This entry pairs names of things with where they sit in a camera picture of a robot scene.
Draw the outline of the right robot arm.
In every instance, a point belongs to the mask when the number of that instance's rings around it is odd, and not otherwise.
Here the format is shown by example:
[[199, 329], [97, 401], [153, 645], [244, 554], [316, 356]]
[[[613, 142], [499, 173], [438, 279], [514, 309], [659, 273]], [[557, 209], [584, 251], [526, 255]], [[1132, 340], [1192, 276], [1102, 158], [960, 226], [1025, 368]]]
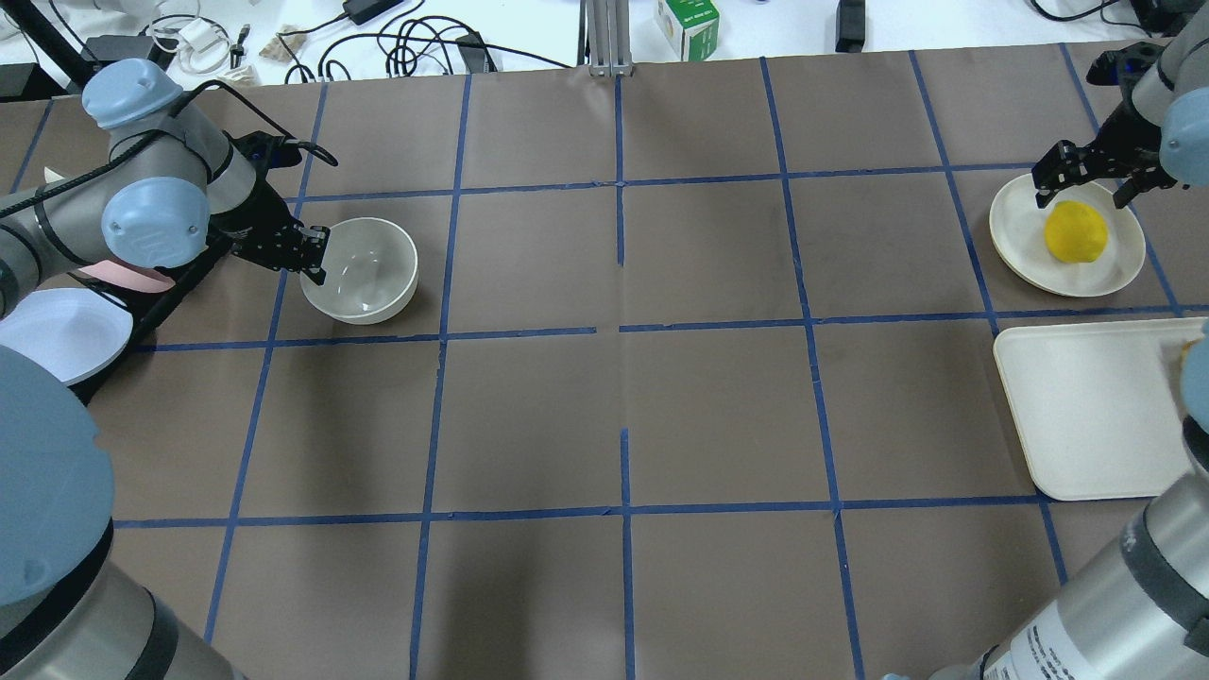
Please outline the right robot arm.
[[[1138, 42], [1094, 60], [1087, 80], [1121, 103], [1083, 146], [1058, 142], [1030, 172], [1039, 211], [1058, 194], [1115, 179], [1120, 211], [1153, 189], [1207, 184], [1207, 8], [1170, 44]], [[1191, 469], [1132, 517], [1031, 620], [937, 679], [1204, 679], [1207, 676], [1207, 340], [1179, 365]]]

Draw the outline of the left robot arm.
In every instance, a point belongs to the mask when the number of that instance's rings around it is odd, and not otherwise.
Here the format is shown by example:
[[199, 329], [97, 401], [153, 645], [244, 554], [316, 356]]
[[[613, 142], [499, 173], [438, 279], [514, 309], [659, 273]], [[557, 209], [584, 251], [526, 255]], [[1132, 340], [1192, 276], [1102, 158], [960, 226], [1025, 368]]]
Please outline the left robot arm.
[[[323, 146], [289, 129], [235, 139], [160, 65], [117, 60], [81, 103], [108, 163], [2, 201], [2, 315], [57, 275], [121, 260], [181, 267], [212, 241], [324, 281], [326, 227], [305, 227], [268, 169]], [[94, 419], [46, 367], [2, 348], [2, 676], [238, 679], [224, 655], [112, 563], [115, 473]]]

